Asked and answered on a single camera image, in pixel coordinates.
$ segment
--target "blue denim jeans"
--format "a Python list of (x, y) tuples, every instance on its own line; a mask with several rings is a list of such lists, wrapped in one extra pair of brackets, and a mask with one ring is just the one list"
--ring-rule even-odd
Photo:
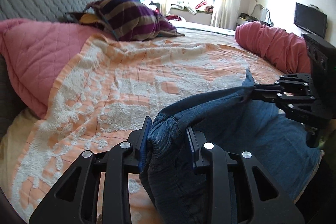
[(246, 70), (241, 87), (193, 95), (155, 118), (140, 179), (165, 223), (203, 223), (206, 177), (195, 175), (188, 162), (189, 125), (224, 151), (250, 151), (293, 200), (308, 183), (320, 151), (307, 147), (303, 126), (279, 114), (275, 104), (250, 100), (253, 89)]

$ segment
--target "black monitor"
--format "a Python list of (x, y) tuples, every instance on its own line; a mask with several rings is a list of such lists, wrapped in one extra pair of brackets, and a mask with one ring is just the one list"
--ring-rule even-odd
[(296, 3), (294, 24), (309, 33), (325, 38), (327, 15), (313, 7)]

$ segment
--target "bed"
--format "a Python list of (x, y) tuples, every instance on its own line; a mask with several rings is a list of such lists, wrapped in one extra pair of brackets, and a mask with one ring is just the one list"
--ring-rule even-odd
[[(0, 0), (0, 20), (28, 18), (39, 21), (64, 21), (66, 12), (82, 11), (91, 1), (93, 0)], [(271, 64), (242, 49), (235, 41), (234, 31), (191, 23), (174, 22), (173, 24), (179, 32), (185, 34), (185, 37), (174, 37), (168, 40), (157, 38), (146, 44), (116, 43), (115, 47), (120, 51), (116, 50), (113, 54), (110, 53), (111, 55), (118, 56), (121, 52), (131, 52), (132, 60), (139, 58), (138, 63), (130, 63), (123, 67), (116, 65), (114, 68), (114, 82), (109, 85), (113, 86), (115, 83), (115, 90), (118, 91), (116, 102), (118, 107), (116, 110), (108, 107), (99, 109), (100, 114), (97, 115), (95, 121), (100, 125), (99, 134), (95, 129), (92, 135), (83, 135), (83, 133), (73, 135), (73, 132), (83, 129), (84, 124), (86, 128), (91, 126), (91, 122), (86, 119), (85, 115), (89, 111), (94, 111), (89, 107), (82, 108), (85, 105), (82, 103), (72, 116), (72, 122), (60, 122), (62, 128), (76, 128), (75, 131), (62, 130), (57, 133), (59, 135), (55, 136), (54, 131), (48, 131), (45, 128), (43, 137), (45, 143), (40, 143), (41, 147), (44, 147), (43, 145), (49, 147), (45, 151), (42, 149), (40, 151), (36, 146), (33, 147), (32, 143), (35, 138), (38, 138), (39, 129), (52, 117), (53, 111), (50, 109), (54, 109), (52, 102), (55, 100), (53, 99), (62, 88), (58, 84), (66, 80), (71, 70), (62, 69), (60, 71), (51, 88), (50, 96), (46, 98), (48, 111), (44, 113), (43, 119), (38, 121), (36, 112), (26, 107), (17, 95), (18, 90), (14, 91), (11, 86), (6, 63), (1, 57), (2, 85), (0, 88), (2, 90), (0, 94), (9, 94), (1, 98), (1, 104), (10, 105), (11, 108), (1, 113), (0, 136), (5, 135), (5, 137), (0, 146), (0, 168), (6, 172), (2, 172), (0, 176), (0, 186), (24, 220), (28, 221), (48, 189), (84, 149), (91, 149), (95, 153), (110, 149), (121, 140), (126, 140), (131, 130), (140, 127), (146, 115), (154, 118), (163, 107), (187, 96), (240, 85), (244, 80), (247, 67), (251, 69), (256, 82), (262, 84), (273, 83), (281, 75), (281, 72)], [(113, 43), (103, 33), (99, 38)], [(85, 42), (83, 49), (87, 52), (92, 45), (99, 48), (100, 43), (90, 38), (90, 41)], [(151, 52), (156, 58), (145, 59), (146, 52)], [(202, 63), (205, 57), (211, 62)], [(75, 66), (71, 62), (73, 59), (69, 60), (68, 67)], [(139, 67), (143, 68), (141, 73), (138, 70)], [(109, 79), (107, 75), (95, 75), (95, 90), (90, 94), (92, 98), (104, 96), (99, 94), (99, 89), (102, 89), (107, 79)], [(88, 97), (88, 93), (80, 94), (82, 102)], [(76, 106), (76, 103), (75, 100), (71, 102), (71, 107)], [(105, 122), (111, 118), (114, 119), (113, 126), (110, 121)], [(66, 149), (58, 151), (58, 147), (61, 146)], [(49, 160), (43, 163), (39, 160), (34, 161), (34, 165), (43, 170), (42, 174), (34, 176), (31, 170), (24, 167), (24, 162), (36, 155), (40, 160), (46, 157), (49, 157)], [(314, 168), (305, 181), (301, 193), (294, 198), (295, 201), (300, 198), (306, 185), (316, 173), (321, 157), (314, 162)], [(151, 204), (137, 176), (129, 176), (129, 189), (132, 223), (161, 223), (160, 216)], [(100, 214), (101, 201), (98, 203), (98, 217)]]

